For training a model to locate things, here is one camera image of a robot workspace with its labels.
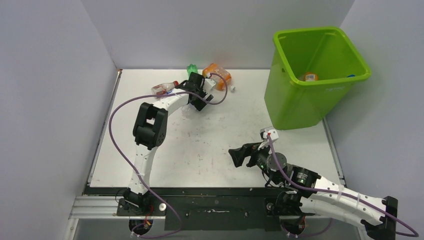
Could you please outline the blue label crushed bottle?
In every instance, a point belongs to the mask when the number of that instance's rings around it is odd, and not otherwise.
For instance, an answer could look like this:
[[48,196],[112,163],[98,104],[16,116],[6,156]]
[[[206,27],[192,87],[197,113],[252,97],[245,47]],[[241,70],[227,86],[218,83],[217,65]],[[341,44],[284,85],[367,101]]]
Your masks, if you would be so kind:
[[178,94],[174,93],[174,92],[169,92],[169,93],[163,95],[164,98],[165,97],[173,97],[173,96],[178,96]]

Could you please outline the pepsi bottle blue cap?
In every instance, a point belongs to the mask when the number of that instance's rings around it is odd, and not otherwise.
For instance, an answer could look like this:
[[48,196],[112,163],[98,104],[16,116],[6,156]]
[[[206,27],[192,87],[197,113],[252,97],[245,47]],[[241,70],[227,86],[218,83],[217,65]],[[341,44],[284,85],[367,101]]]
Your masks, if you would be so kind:
[[187,104],[181,108],[181,114],[186,119],[192,119],[196,113],[197,109],[191,104]]

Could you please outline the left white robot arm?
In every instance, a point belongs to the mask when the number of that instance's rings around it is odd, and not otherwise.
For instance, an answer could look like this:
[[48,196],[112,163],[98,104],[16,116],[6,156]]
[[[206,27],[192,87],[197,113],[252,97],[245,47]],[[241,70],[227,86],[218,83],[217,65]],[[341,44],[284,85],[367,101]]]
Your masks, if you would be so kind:
[[154,103],[140,105],[132,134],[136,144],[136,157],[130,164],[133,170],[128,190],[123,194],[129,208],[136,215],[144,215],[149,210],[148,187],[153,160],[159,146],[167,135],[168,117],[186,105],[201,111],[214,96],[210,94],[216,83],[192,72],[187,80],[173,90],[158,95]]

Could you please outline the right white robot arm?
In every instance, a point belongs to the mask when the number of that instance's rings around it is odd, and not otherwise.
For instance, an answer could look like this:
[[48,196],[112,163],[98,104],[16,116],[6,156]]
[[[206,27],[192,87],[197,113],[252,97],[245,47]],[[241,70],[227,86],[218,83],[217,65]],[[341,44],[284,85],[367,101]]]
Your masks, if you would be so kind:
[[228,151],[235,167],[248,158],[247,167],[258,167],[270,181],[283,188],[275,207],[285,215],[320,215],[364,230],[373,240],[394,240],[398,201],[396,198],[368,196],[320,174],[287,163],[286,156],[270,146],[246,143]]

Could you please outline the small orange juice bottle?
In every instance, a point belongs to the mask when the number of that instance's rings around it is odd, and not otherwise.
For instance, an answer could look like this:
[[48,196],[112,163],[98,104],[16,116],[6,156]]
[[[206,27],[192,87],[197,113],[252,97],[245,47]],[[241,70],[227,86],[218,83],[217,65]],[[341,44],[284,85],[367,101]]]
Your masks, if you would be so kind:
[[316,82],[319,80],[319,76],[313,72],[306,72],[298,77],[302,82]]

